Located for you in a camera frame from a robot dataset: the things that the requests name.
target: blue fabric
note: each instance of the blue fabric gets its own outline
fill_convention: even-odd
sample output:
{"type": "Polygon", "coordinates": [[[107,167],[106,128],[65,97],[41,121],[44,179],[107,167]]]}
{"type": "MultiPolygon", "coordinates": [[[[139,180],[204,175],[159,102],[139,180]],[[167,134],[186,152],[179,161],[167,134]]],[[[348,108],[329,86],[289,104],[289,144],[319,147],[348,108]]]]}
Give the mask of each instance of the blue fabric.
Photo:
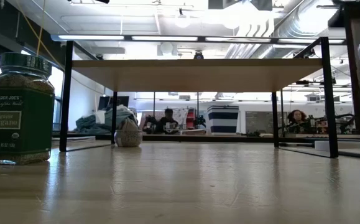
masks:
{"type": "MultiPolygon", "coordinates": [[[[116,129],[121,126],[121,123],[129,118],[137,124],[134,115],[124,106],[118,106],[116,111],[116,129]]],[[[105,123],[96,124],[95,115],[90,115],[85,118],[80,118],[76,121],[75,132],[80,134],[110,134],[112,127],[112,109],[105,112],[105,123]]]]}

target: person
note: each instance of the person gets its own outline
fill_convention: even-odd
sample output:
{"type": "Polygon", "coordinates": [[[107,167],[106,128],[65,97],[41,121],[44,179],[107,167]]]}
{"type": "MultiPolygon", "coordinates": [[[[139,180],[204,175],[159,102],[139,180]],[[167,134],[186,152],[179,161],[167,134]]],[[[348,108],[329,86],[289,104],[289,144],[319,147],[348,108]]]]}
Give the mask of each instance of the person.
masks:
{"type": "Polygon", "coordinates": [[[177,131],[172,131],[171,129],[178,127],[178,122],[173,119],[173,110],[167,108],[165,110],[165,116],[159,120],[156,126],[157,133],[165,134],[175,134],[177,131]]]}
{"type": "Polygon", "coordinates": [[[288,116],[290,133],[304,133],[308,129],[307,116],[300,110],[293,110],[288,116]]]}

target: table top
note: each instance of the table top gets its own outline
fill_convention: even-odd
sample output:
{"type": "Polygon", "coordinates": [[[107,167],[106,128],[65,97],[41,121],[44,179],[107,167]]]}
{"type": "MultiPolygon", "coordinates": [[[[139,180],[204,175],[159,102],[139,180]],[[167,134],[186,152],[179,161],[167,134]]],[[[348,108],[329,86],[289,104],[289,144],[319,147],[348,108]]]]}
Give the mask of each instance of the table top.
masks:
{"type": "Polygon", "coordinates": [[[321,68],[318,58],[73,61],[75,71],[116,91],[273,92],[321,68]]]}

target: man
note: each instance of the man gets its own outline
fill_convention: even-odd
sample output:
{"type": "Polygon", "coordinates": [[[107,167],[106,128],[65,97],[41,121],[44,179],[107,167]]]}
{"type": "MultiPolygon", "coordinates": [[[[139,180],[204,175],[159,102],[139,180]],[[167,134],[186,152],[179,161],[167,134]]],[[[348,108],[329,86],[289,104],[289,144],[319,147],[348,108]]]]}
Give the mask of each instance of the man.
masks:
{"type": "Polygon", "coordinates": [[[173,119],[173,110],[167,108],[165,110],[165,116],[160,119],[156,126],[157,133],[175,134],[178,131],[173,130],[178,127],[178,122],[173,119]]]}

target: ceiling light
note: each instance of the ceiling light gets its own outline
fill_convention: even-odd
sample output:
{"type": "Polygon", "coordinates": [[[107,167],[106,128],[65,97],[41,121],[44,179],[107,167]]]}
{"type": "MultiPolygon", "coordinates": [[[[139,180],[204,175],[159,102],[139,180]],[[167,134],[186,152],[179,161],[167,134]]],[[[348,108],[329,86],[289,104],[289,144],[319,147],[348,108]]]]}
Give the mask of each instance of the ceiling light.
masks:
{"type": "Polygon", "coordinates": [[[191,24],[191,18],[189,15],[176,15],[175,16],[175,25],[180,28],[186,28],[191,24]]]}
{"type": "Polygon", "coordinates": [[[300,43],[300,44],[312,44],[316,39],[279,39],[278,43],[300,43]]]}
{"type": "Polygon", "coordinates": [[[304,49],[307,46],[306,45],[280,45],[280,44],[274,44],[274,48],[280,48],[280,49],[304,49]]]}
{"type": "Polygon", "coordinates": [[[206,41],[211,42],[263,42],[269,43],[270,39],[265,38],[245,38],[245,37],[206,37],[206,41]]]}
{"type": "Polygon", "coordinates": [[[344,41],[344,39],[329,39],[329,44],[342,44],[344,41]]]}
{"type": "Polygon", "coordinates": [[[58,35],[59,40],[123,40],[121,35],[58,35]]]}
{"type": "Polygon", "coordinates": [[[197,37],[161,37],[161,36],[133,36],[133,40],[145,41],[197,41],[197,37]]]}
{"type": "Polygon", "coordinates": [[[225,18],[225,20],[224,20],[223,25],[225,26],[225,28],[236,29],[239,27],[239,17],[238,16],[227,15],[224,18],[225,18]]]}

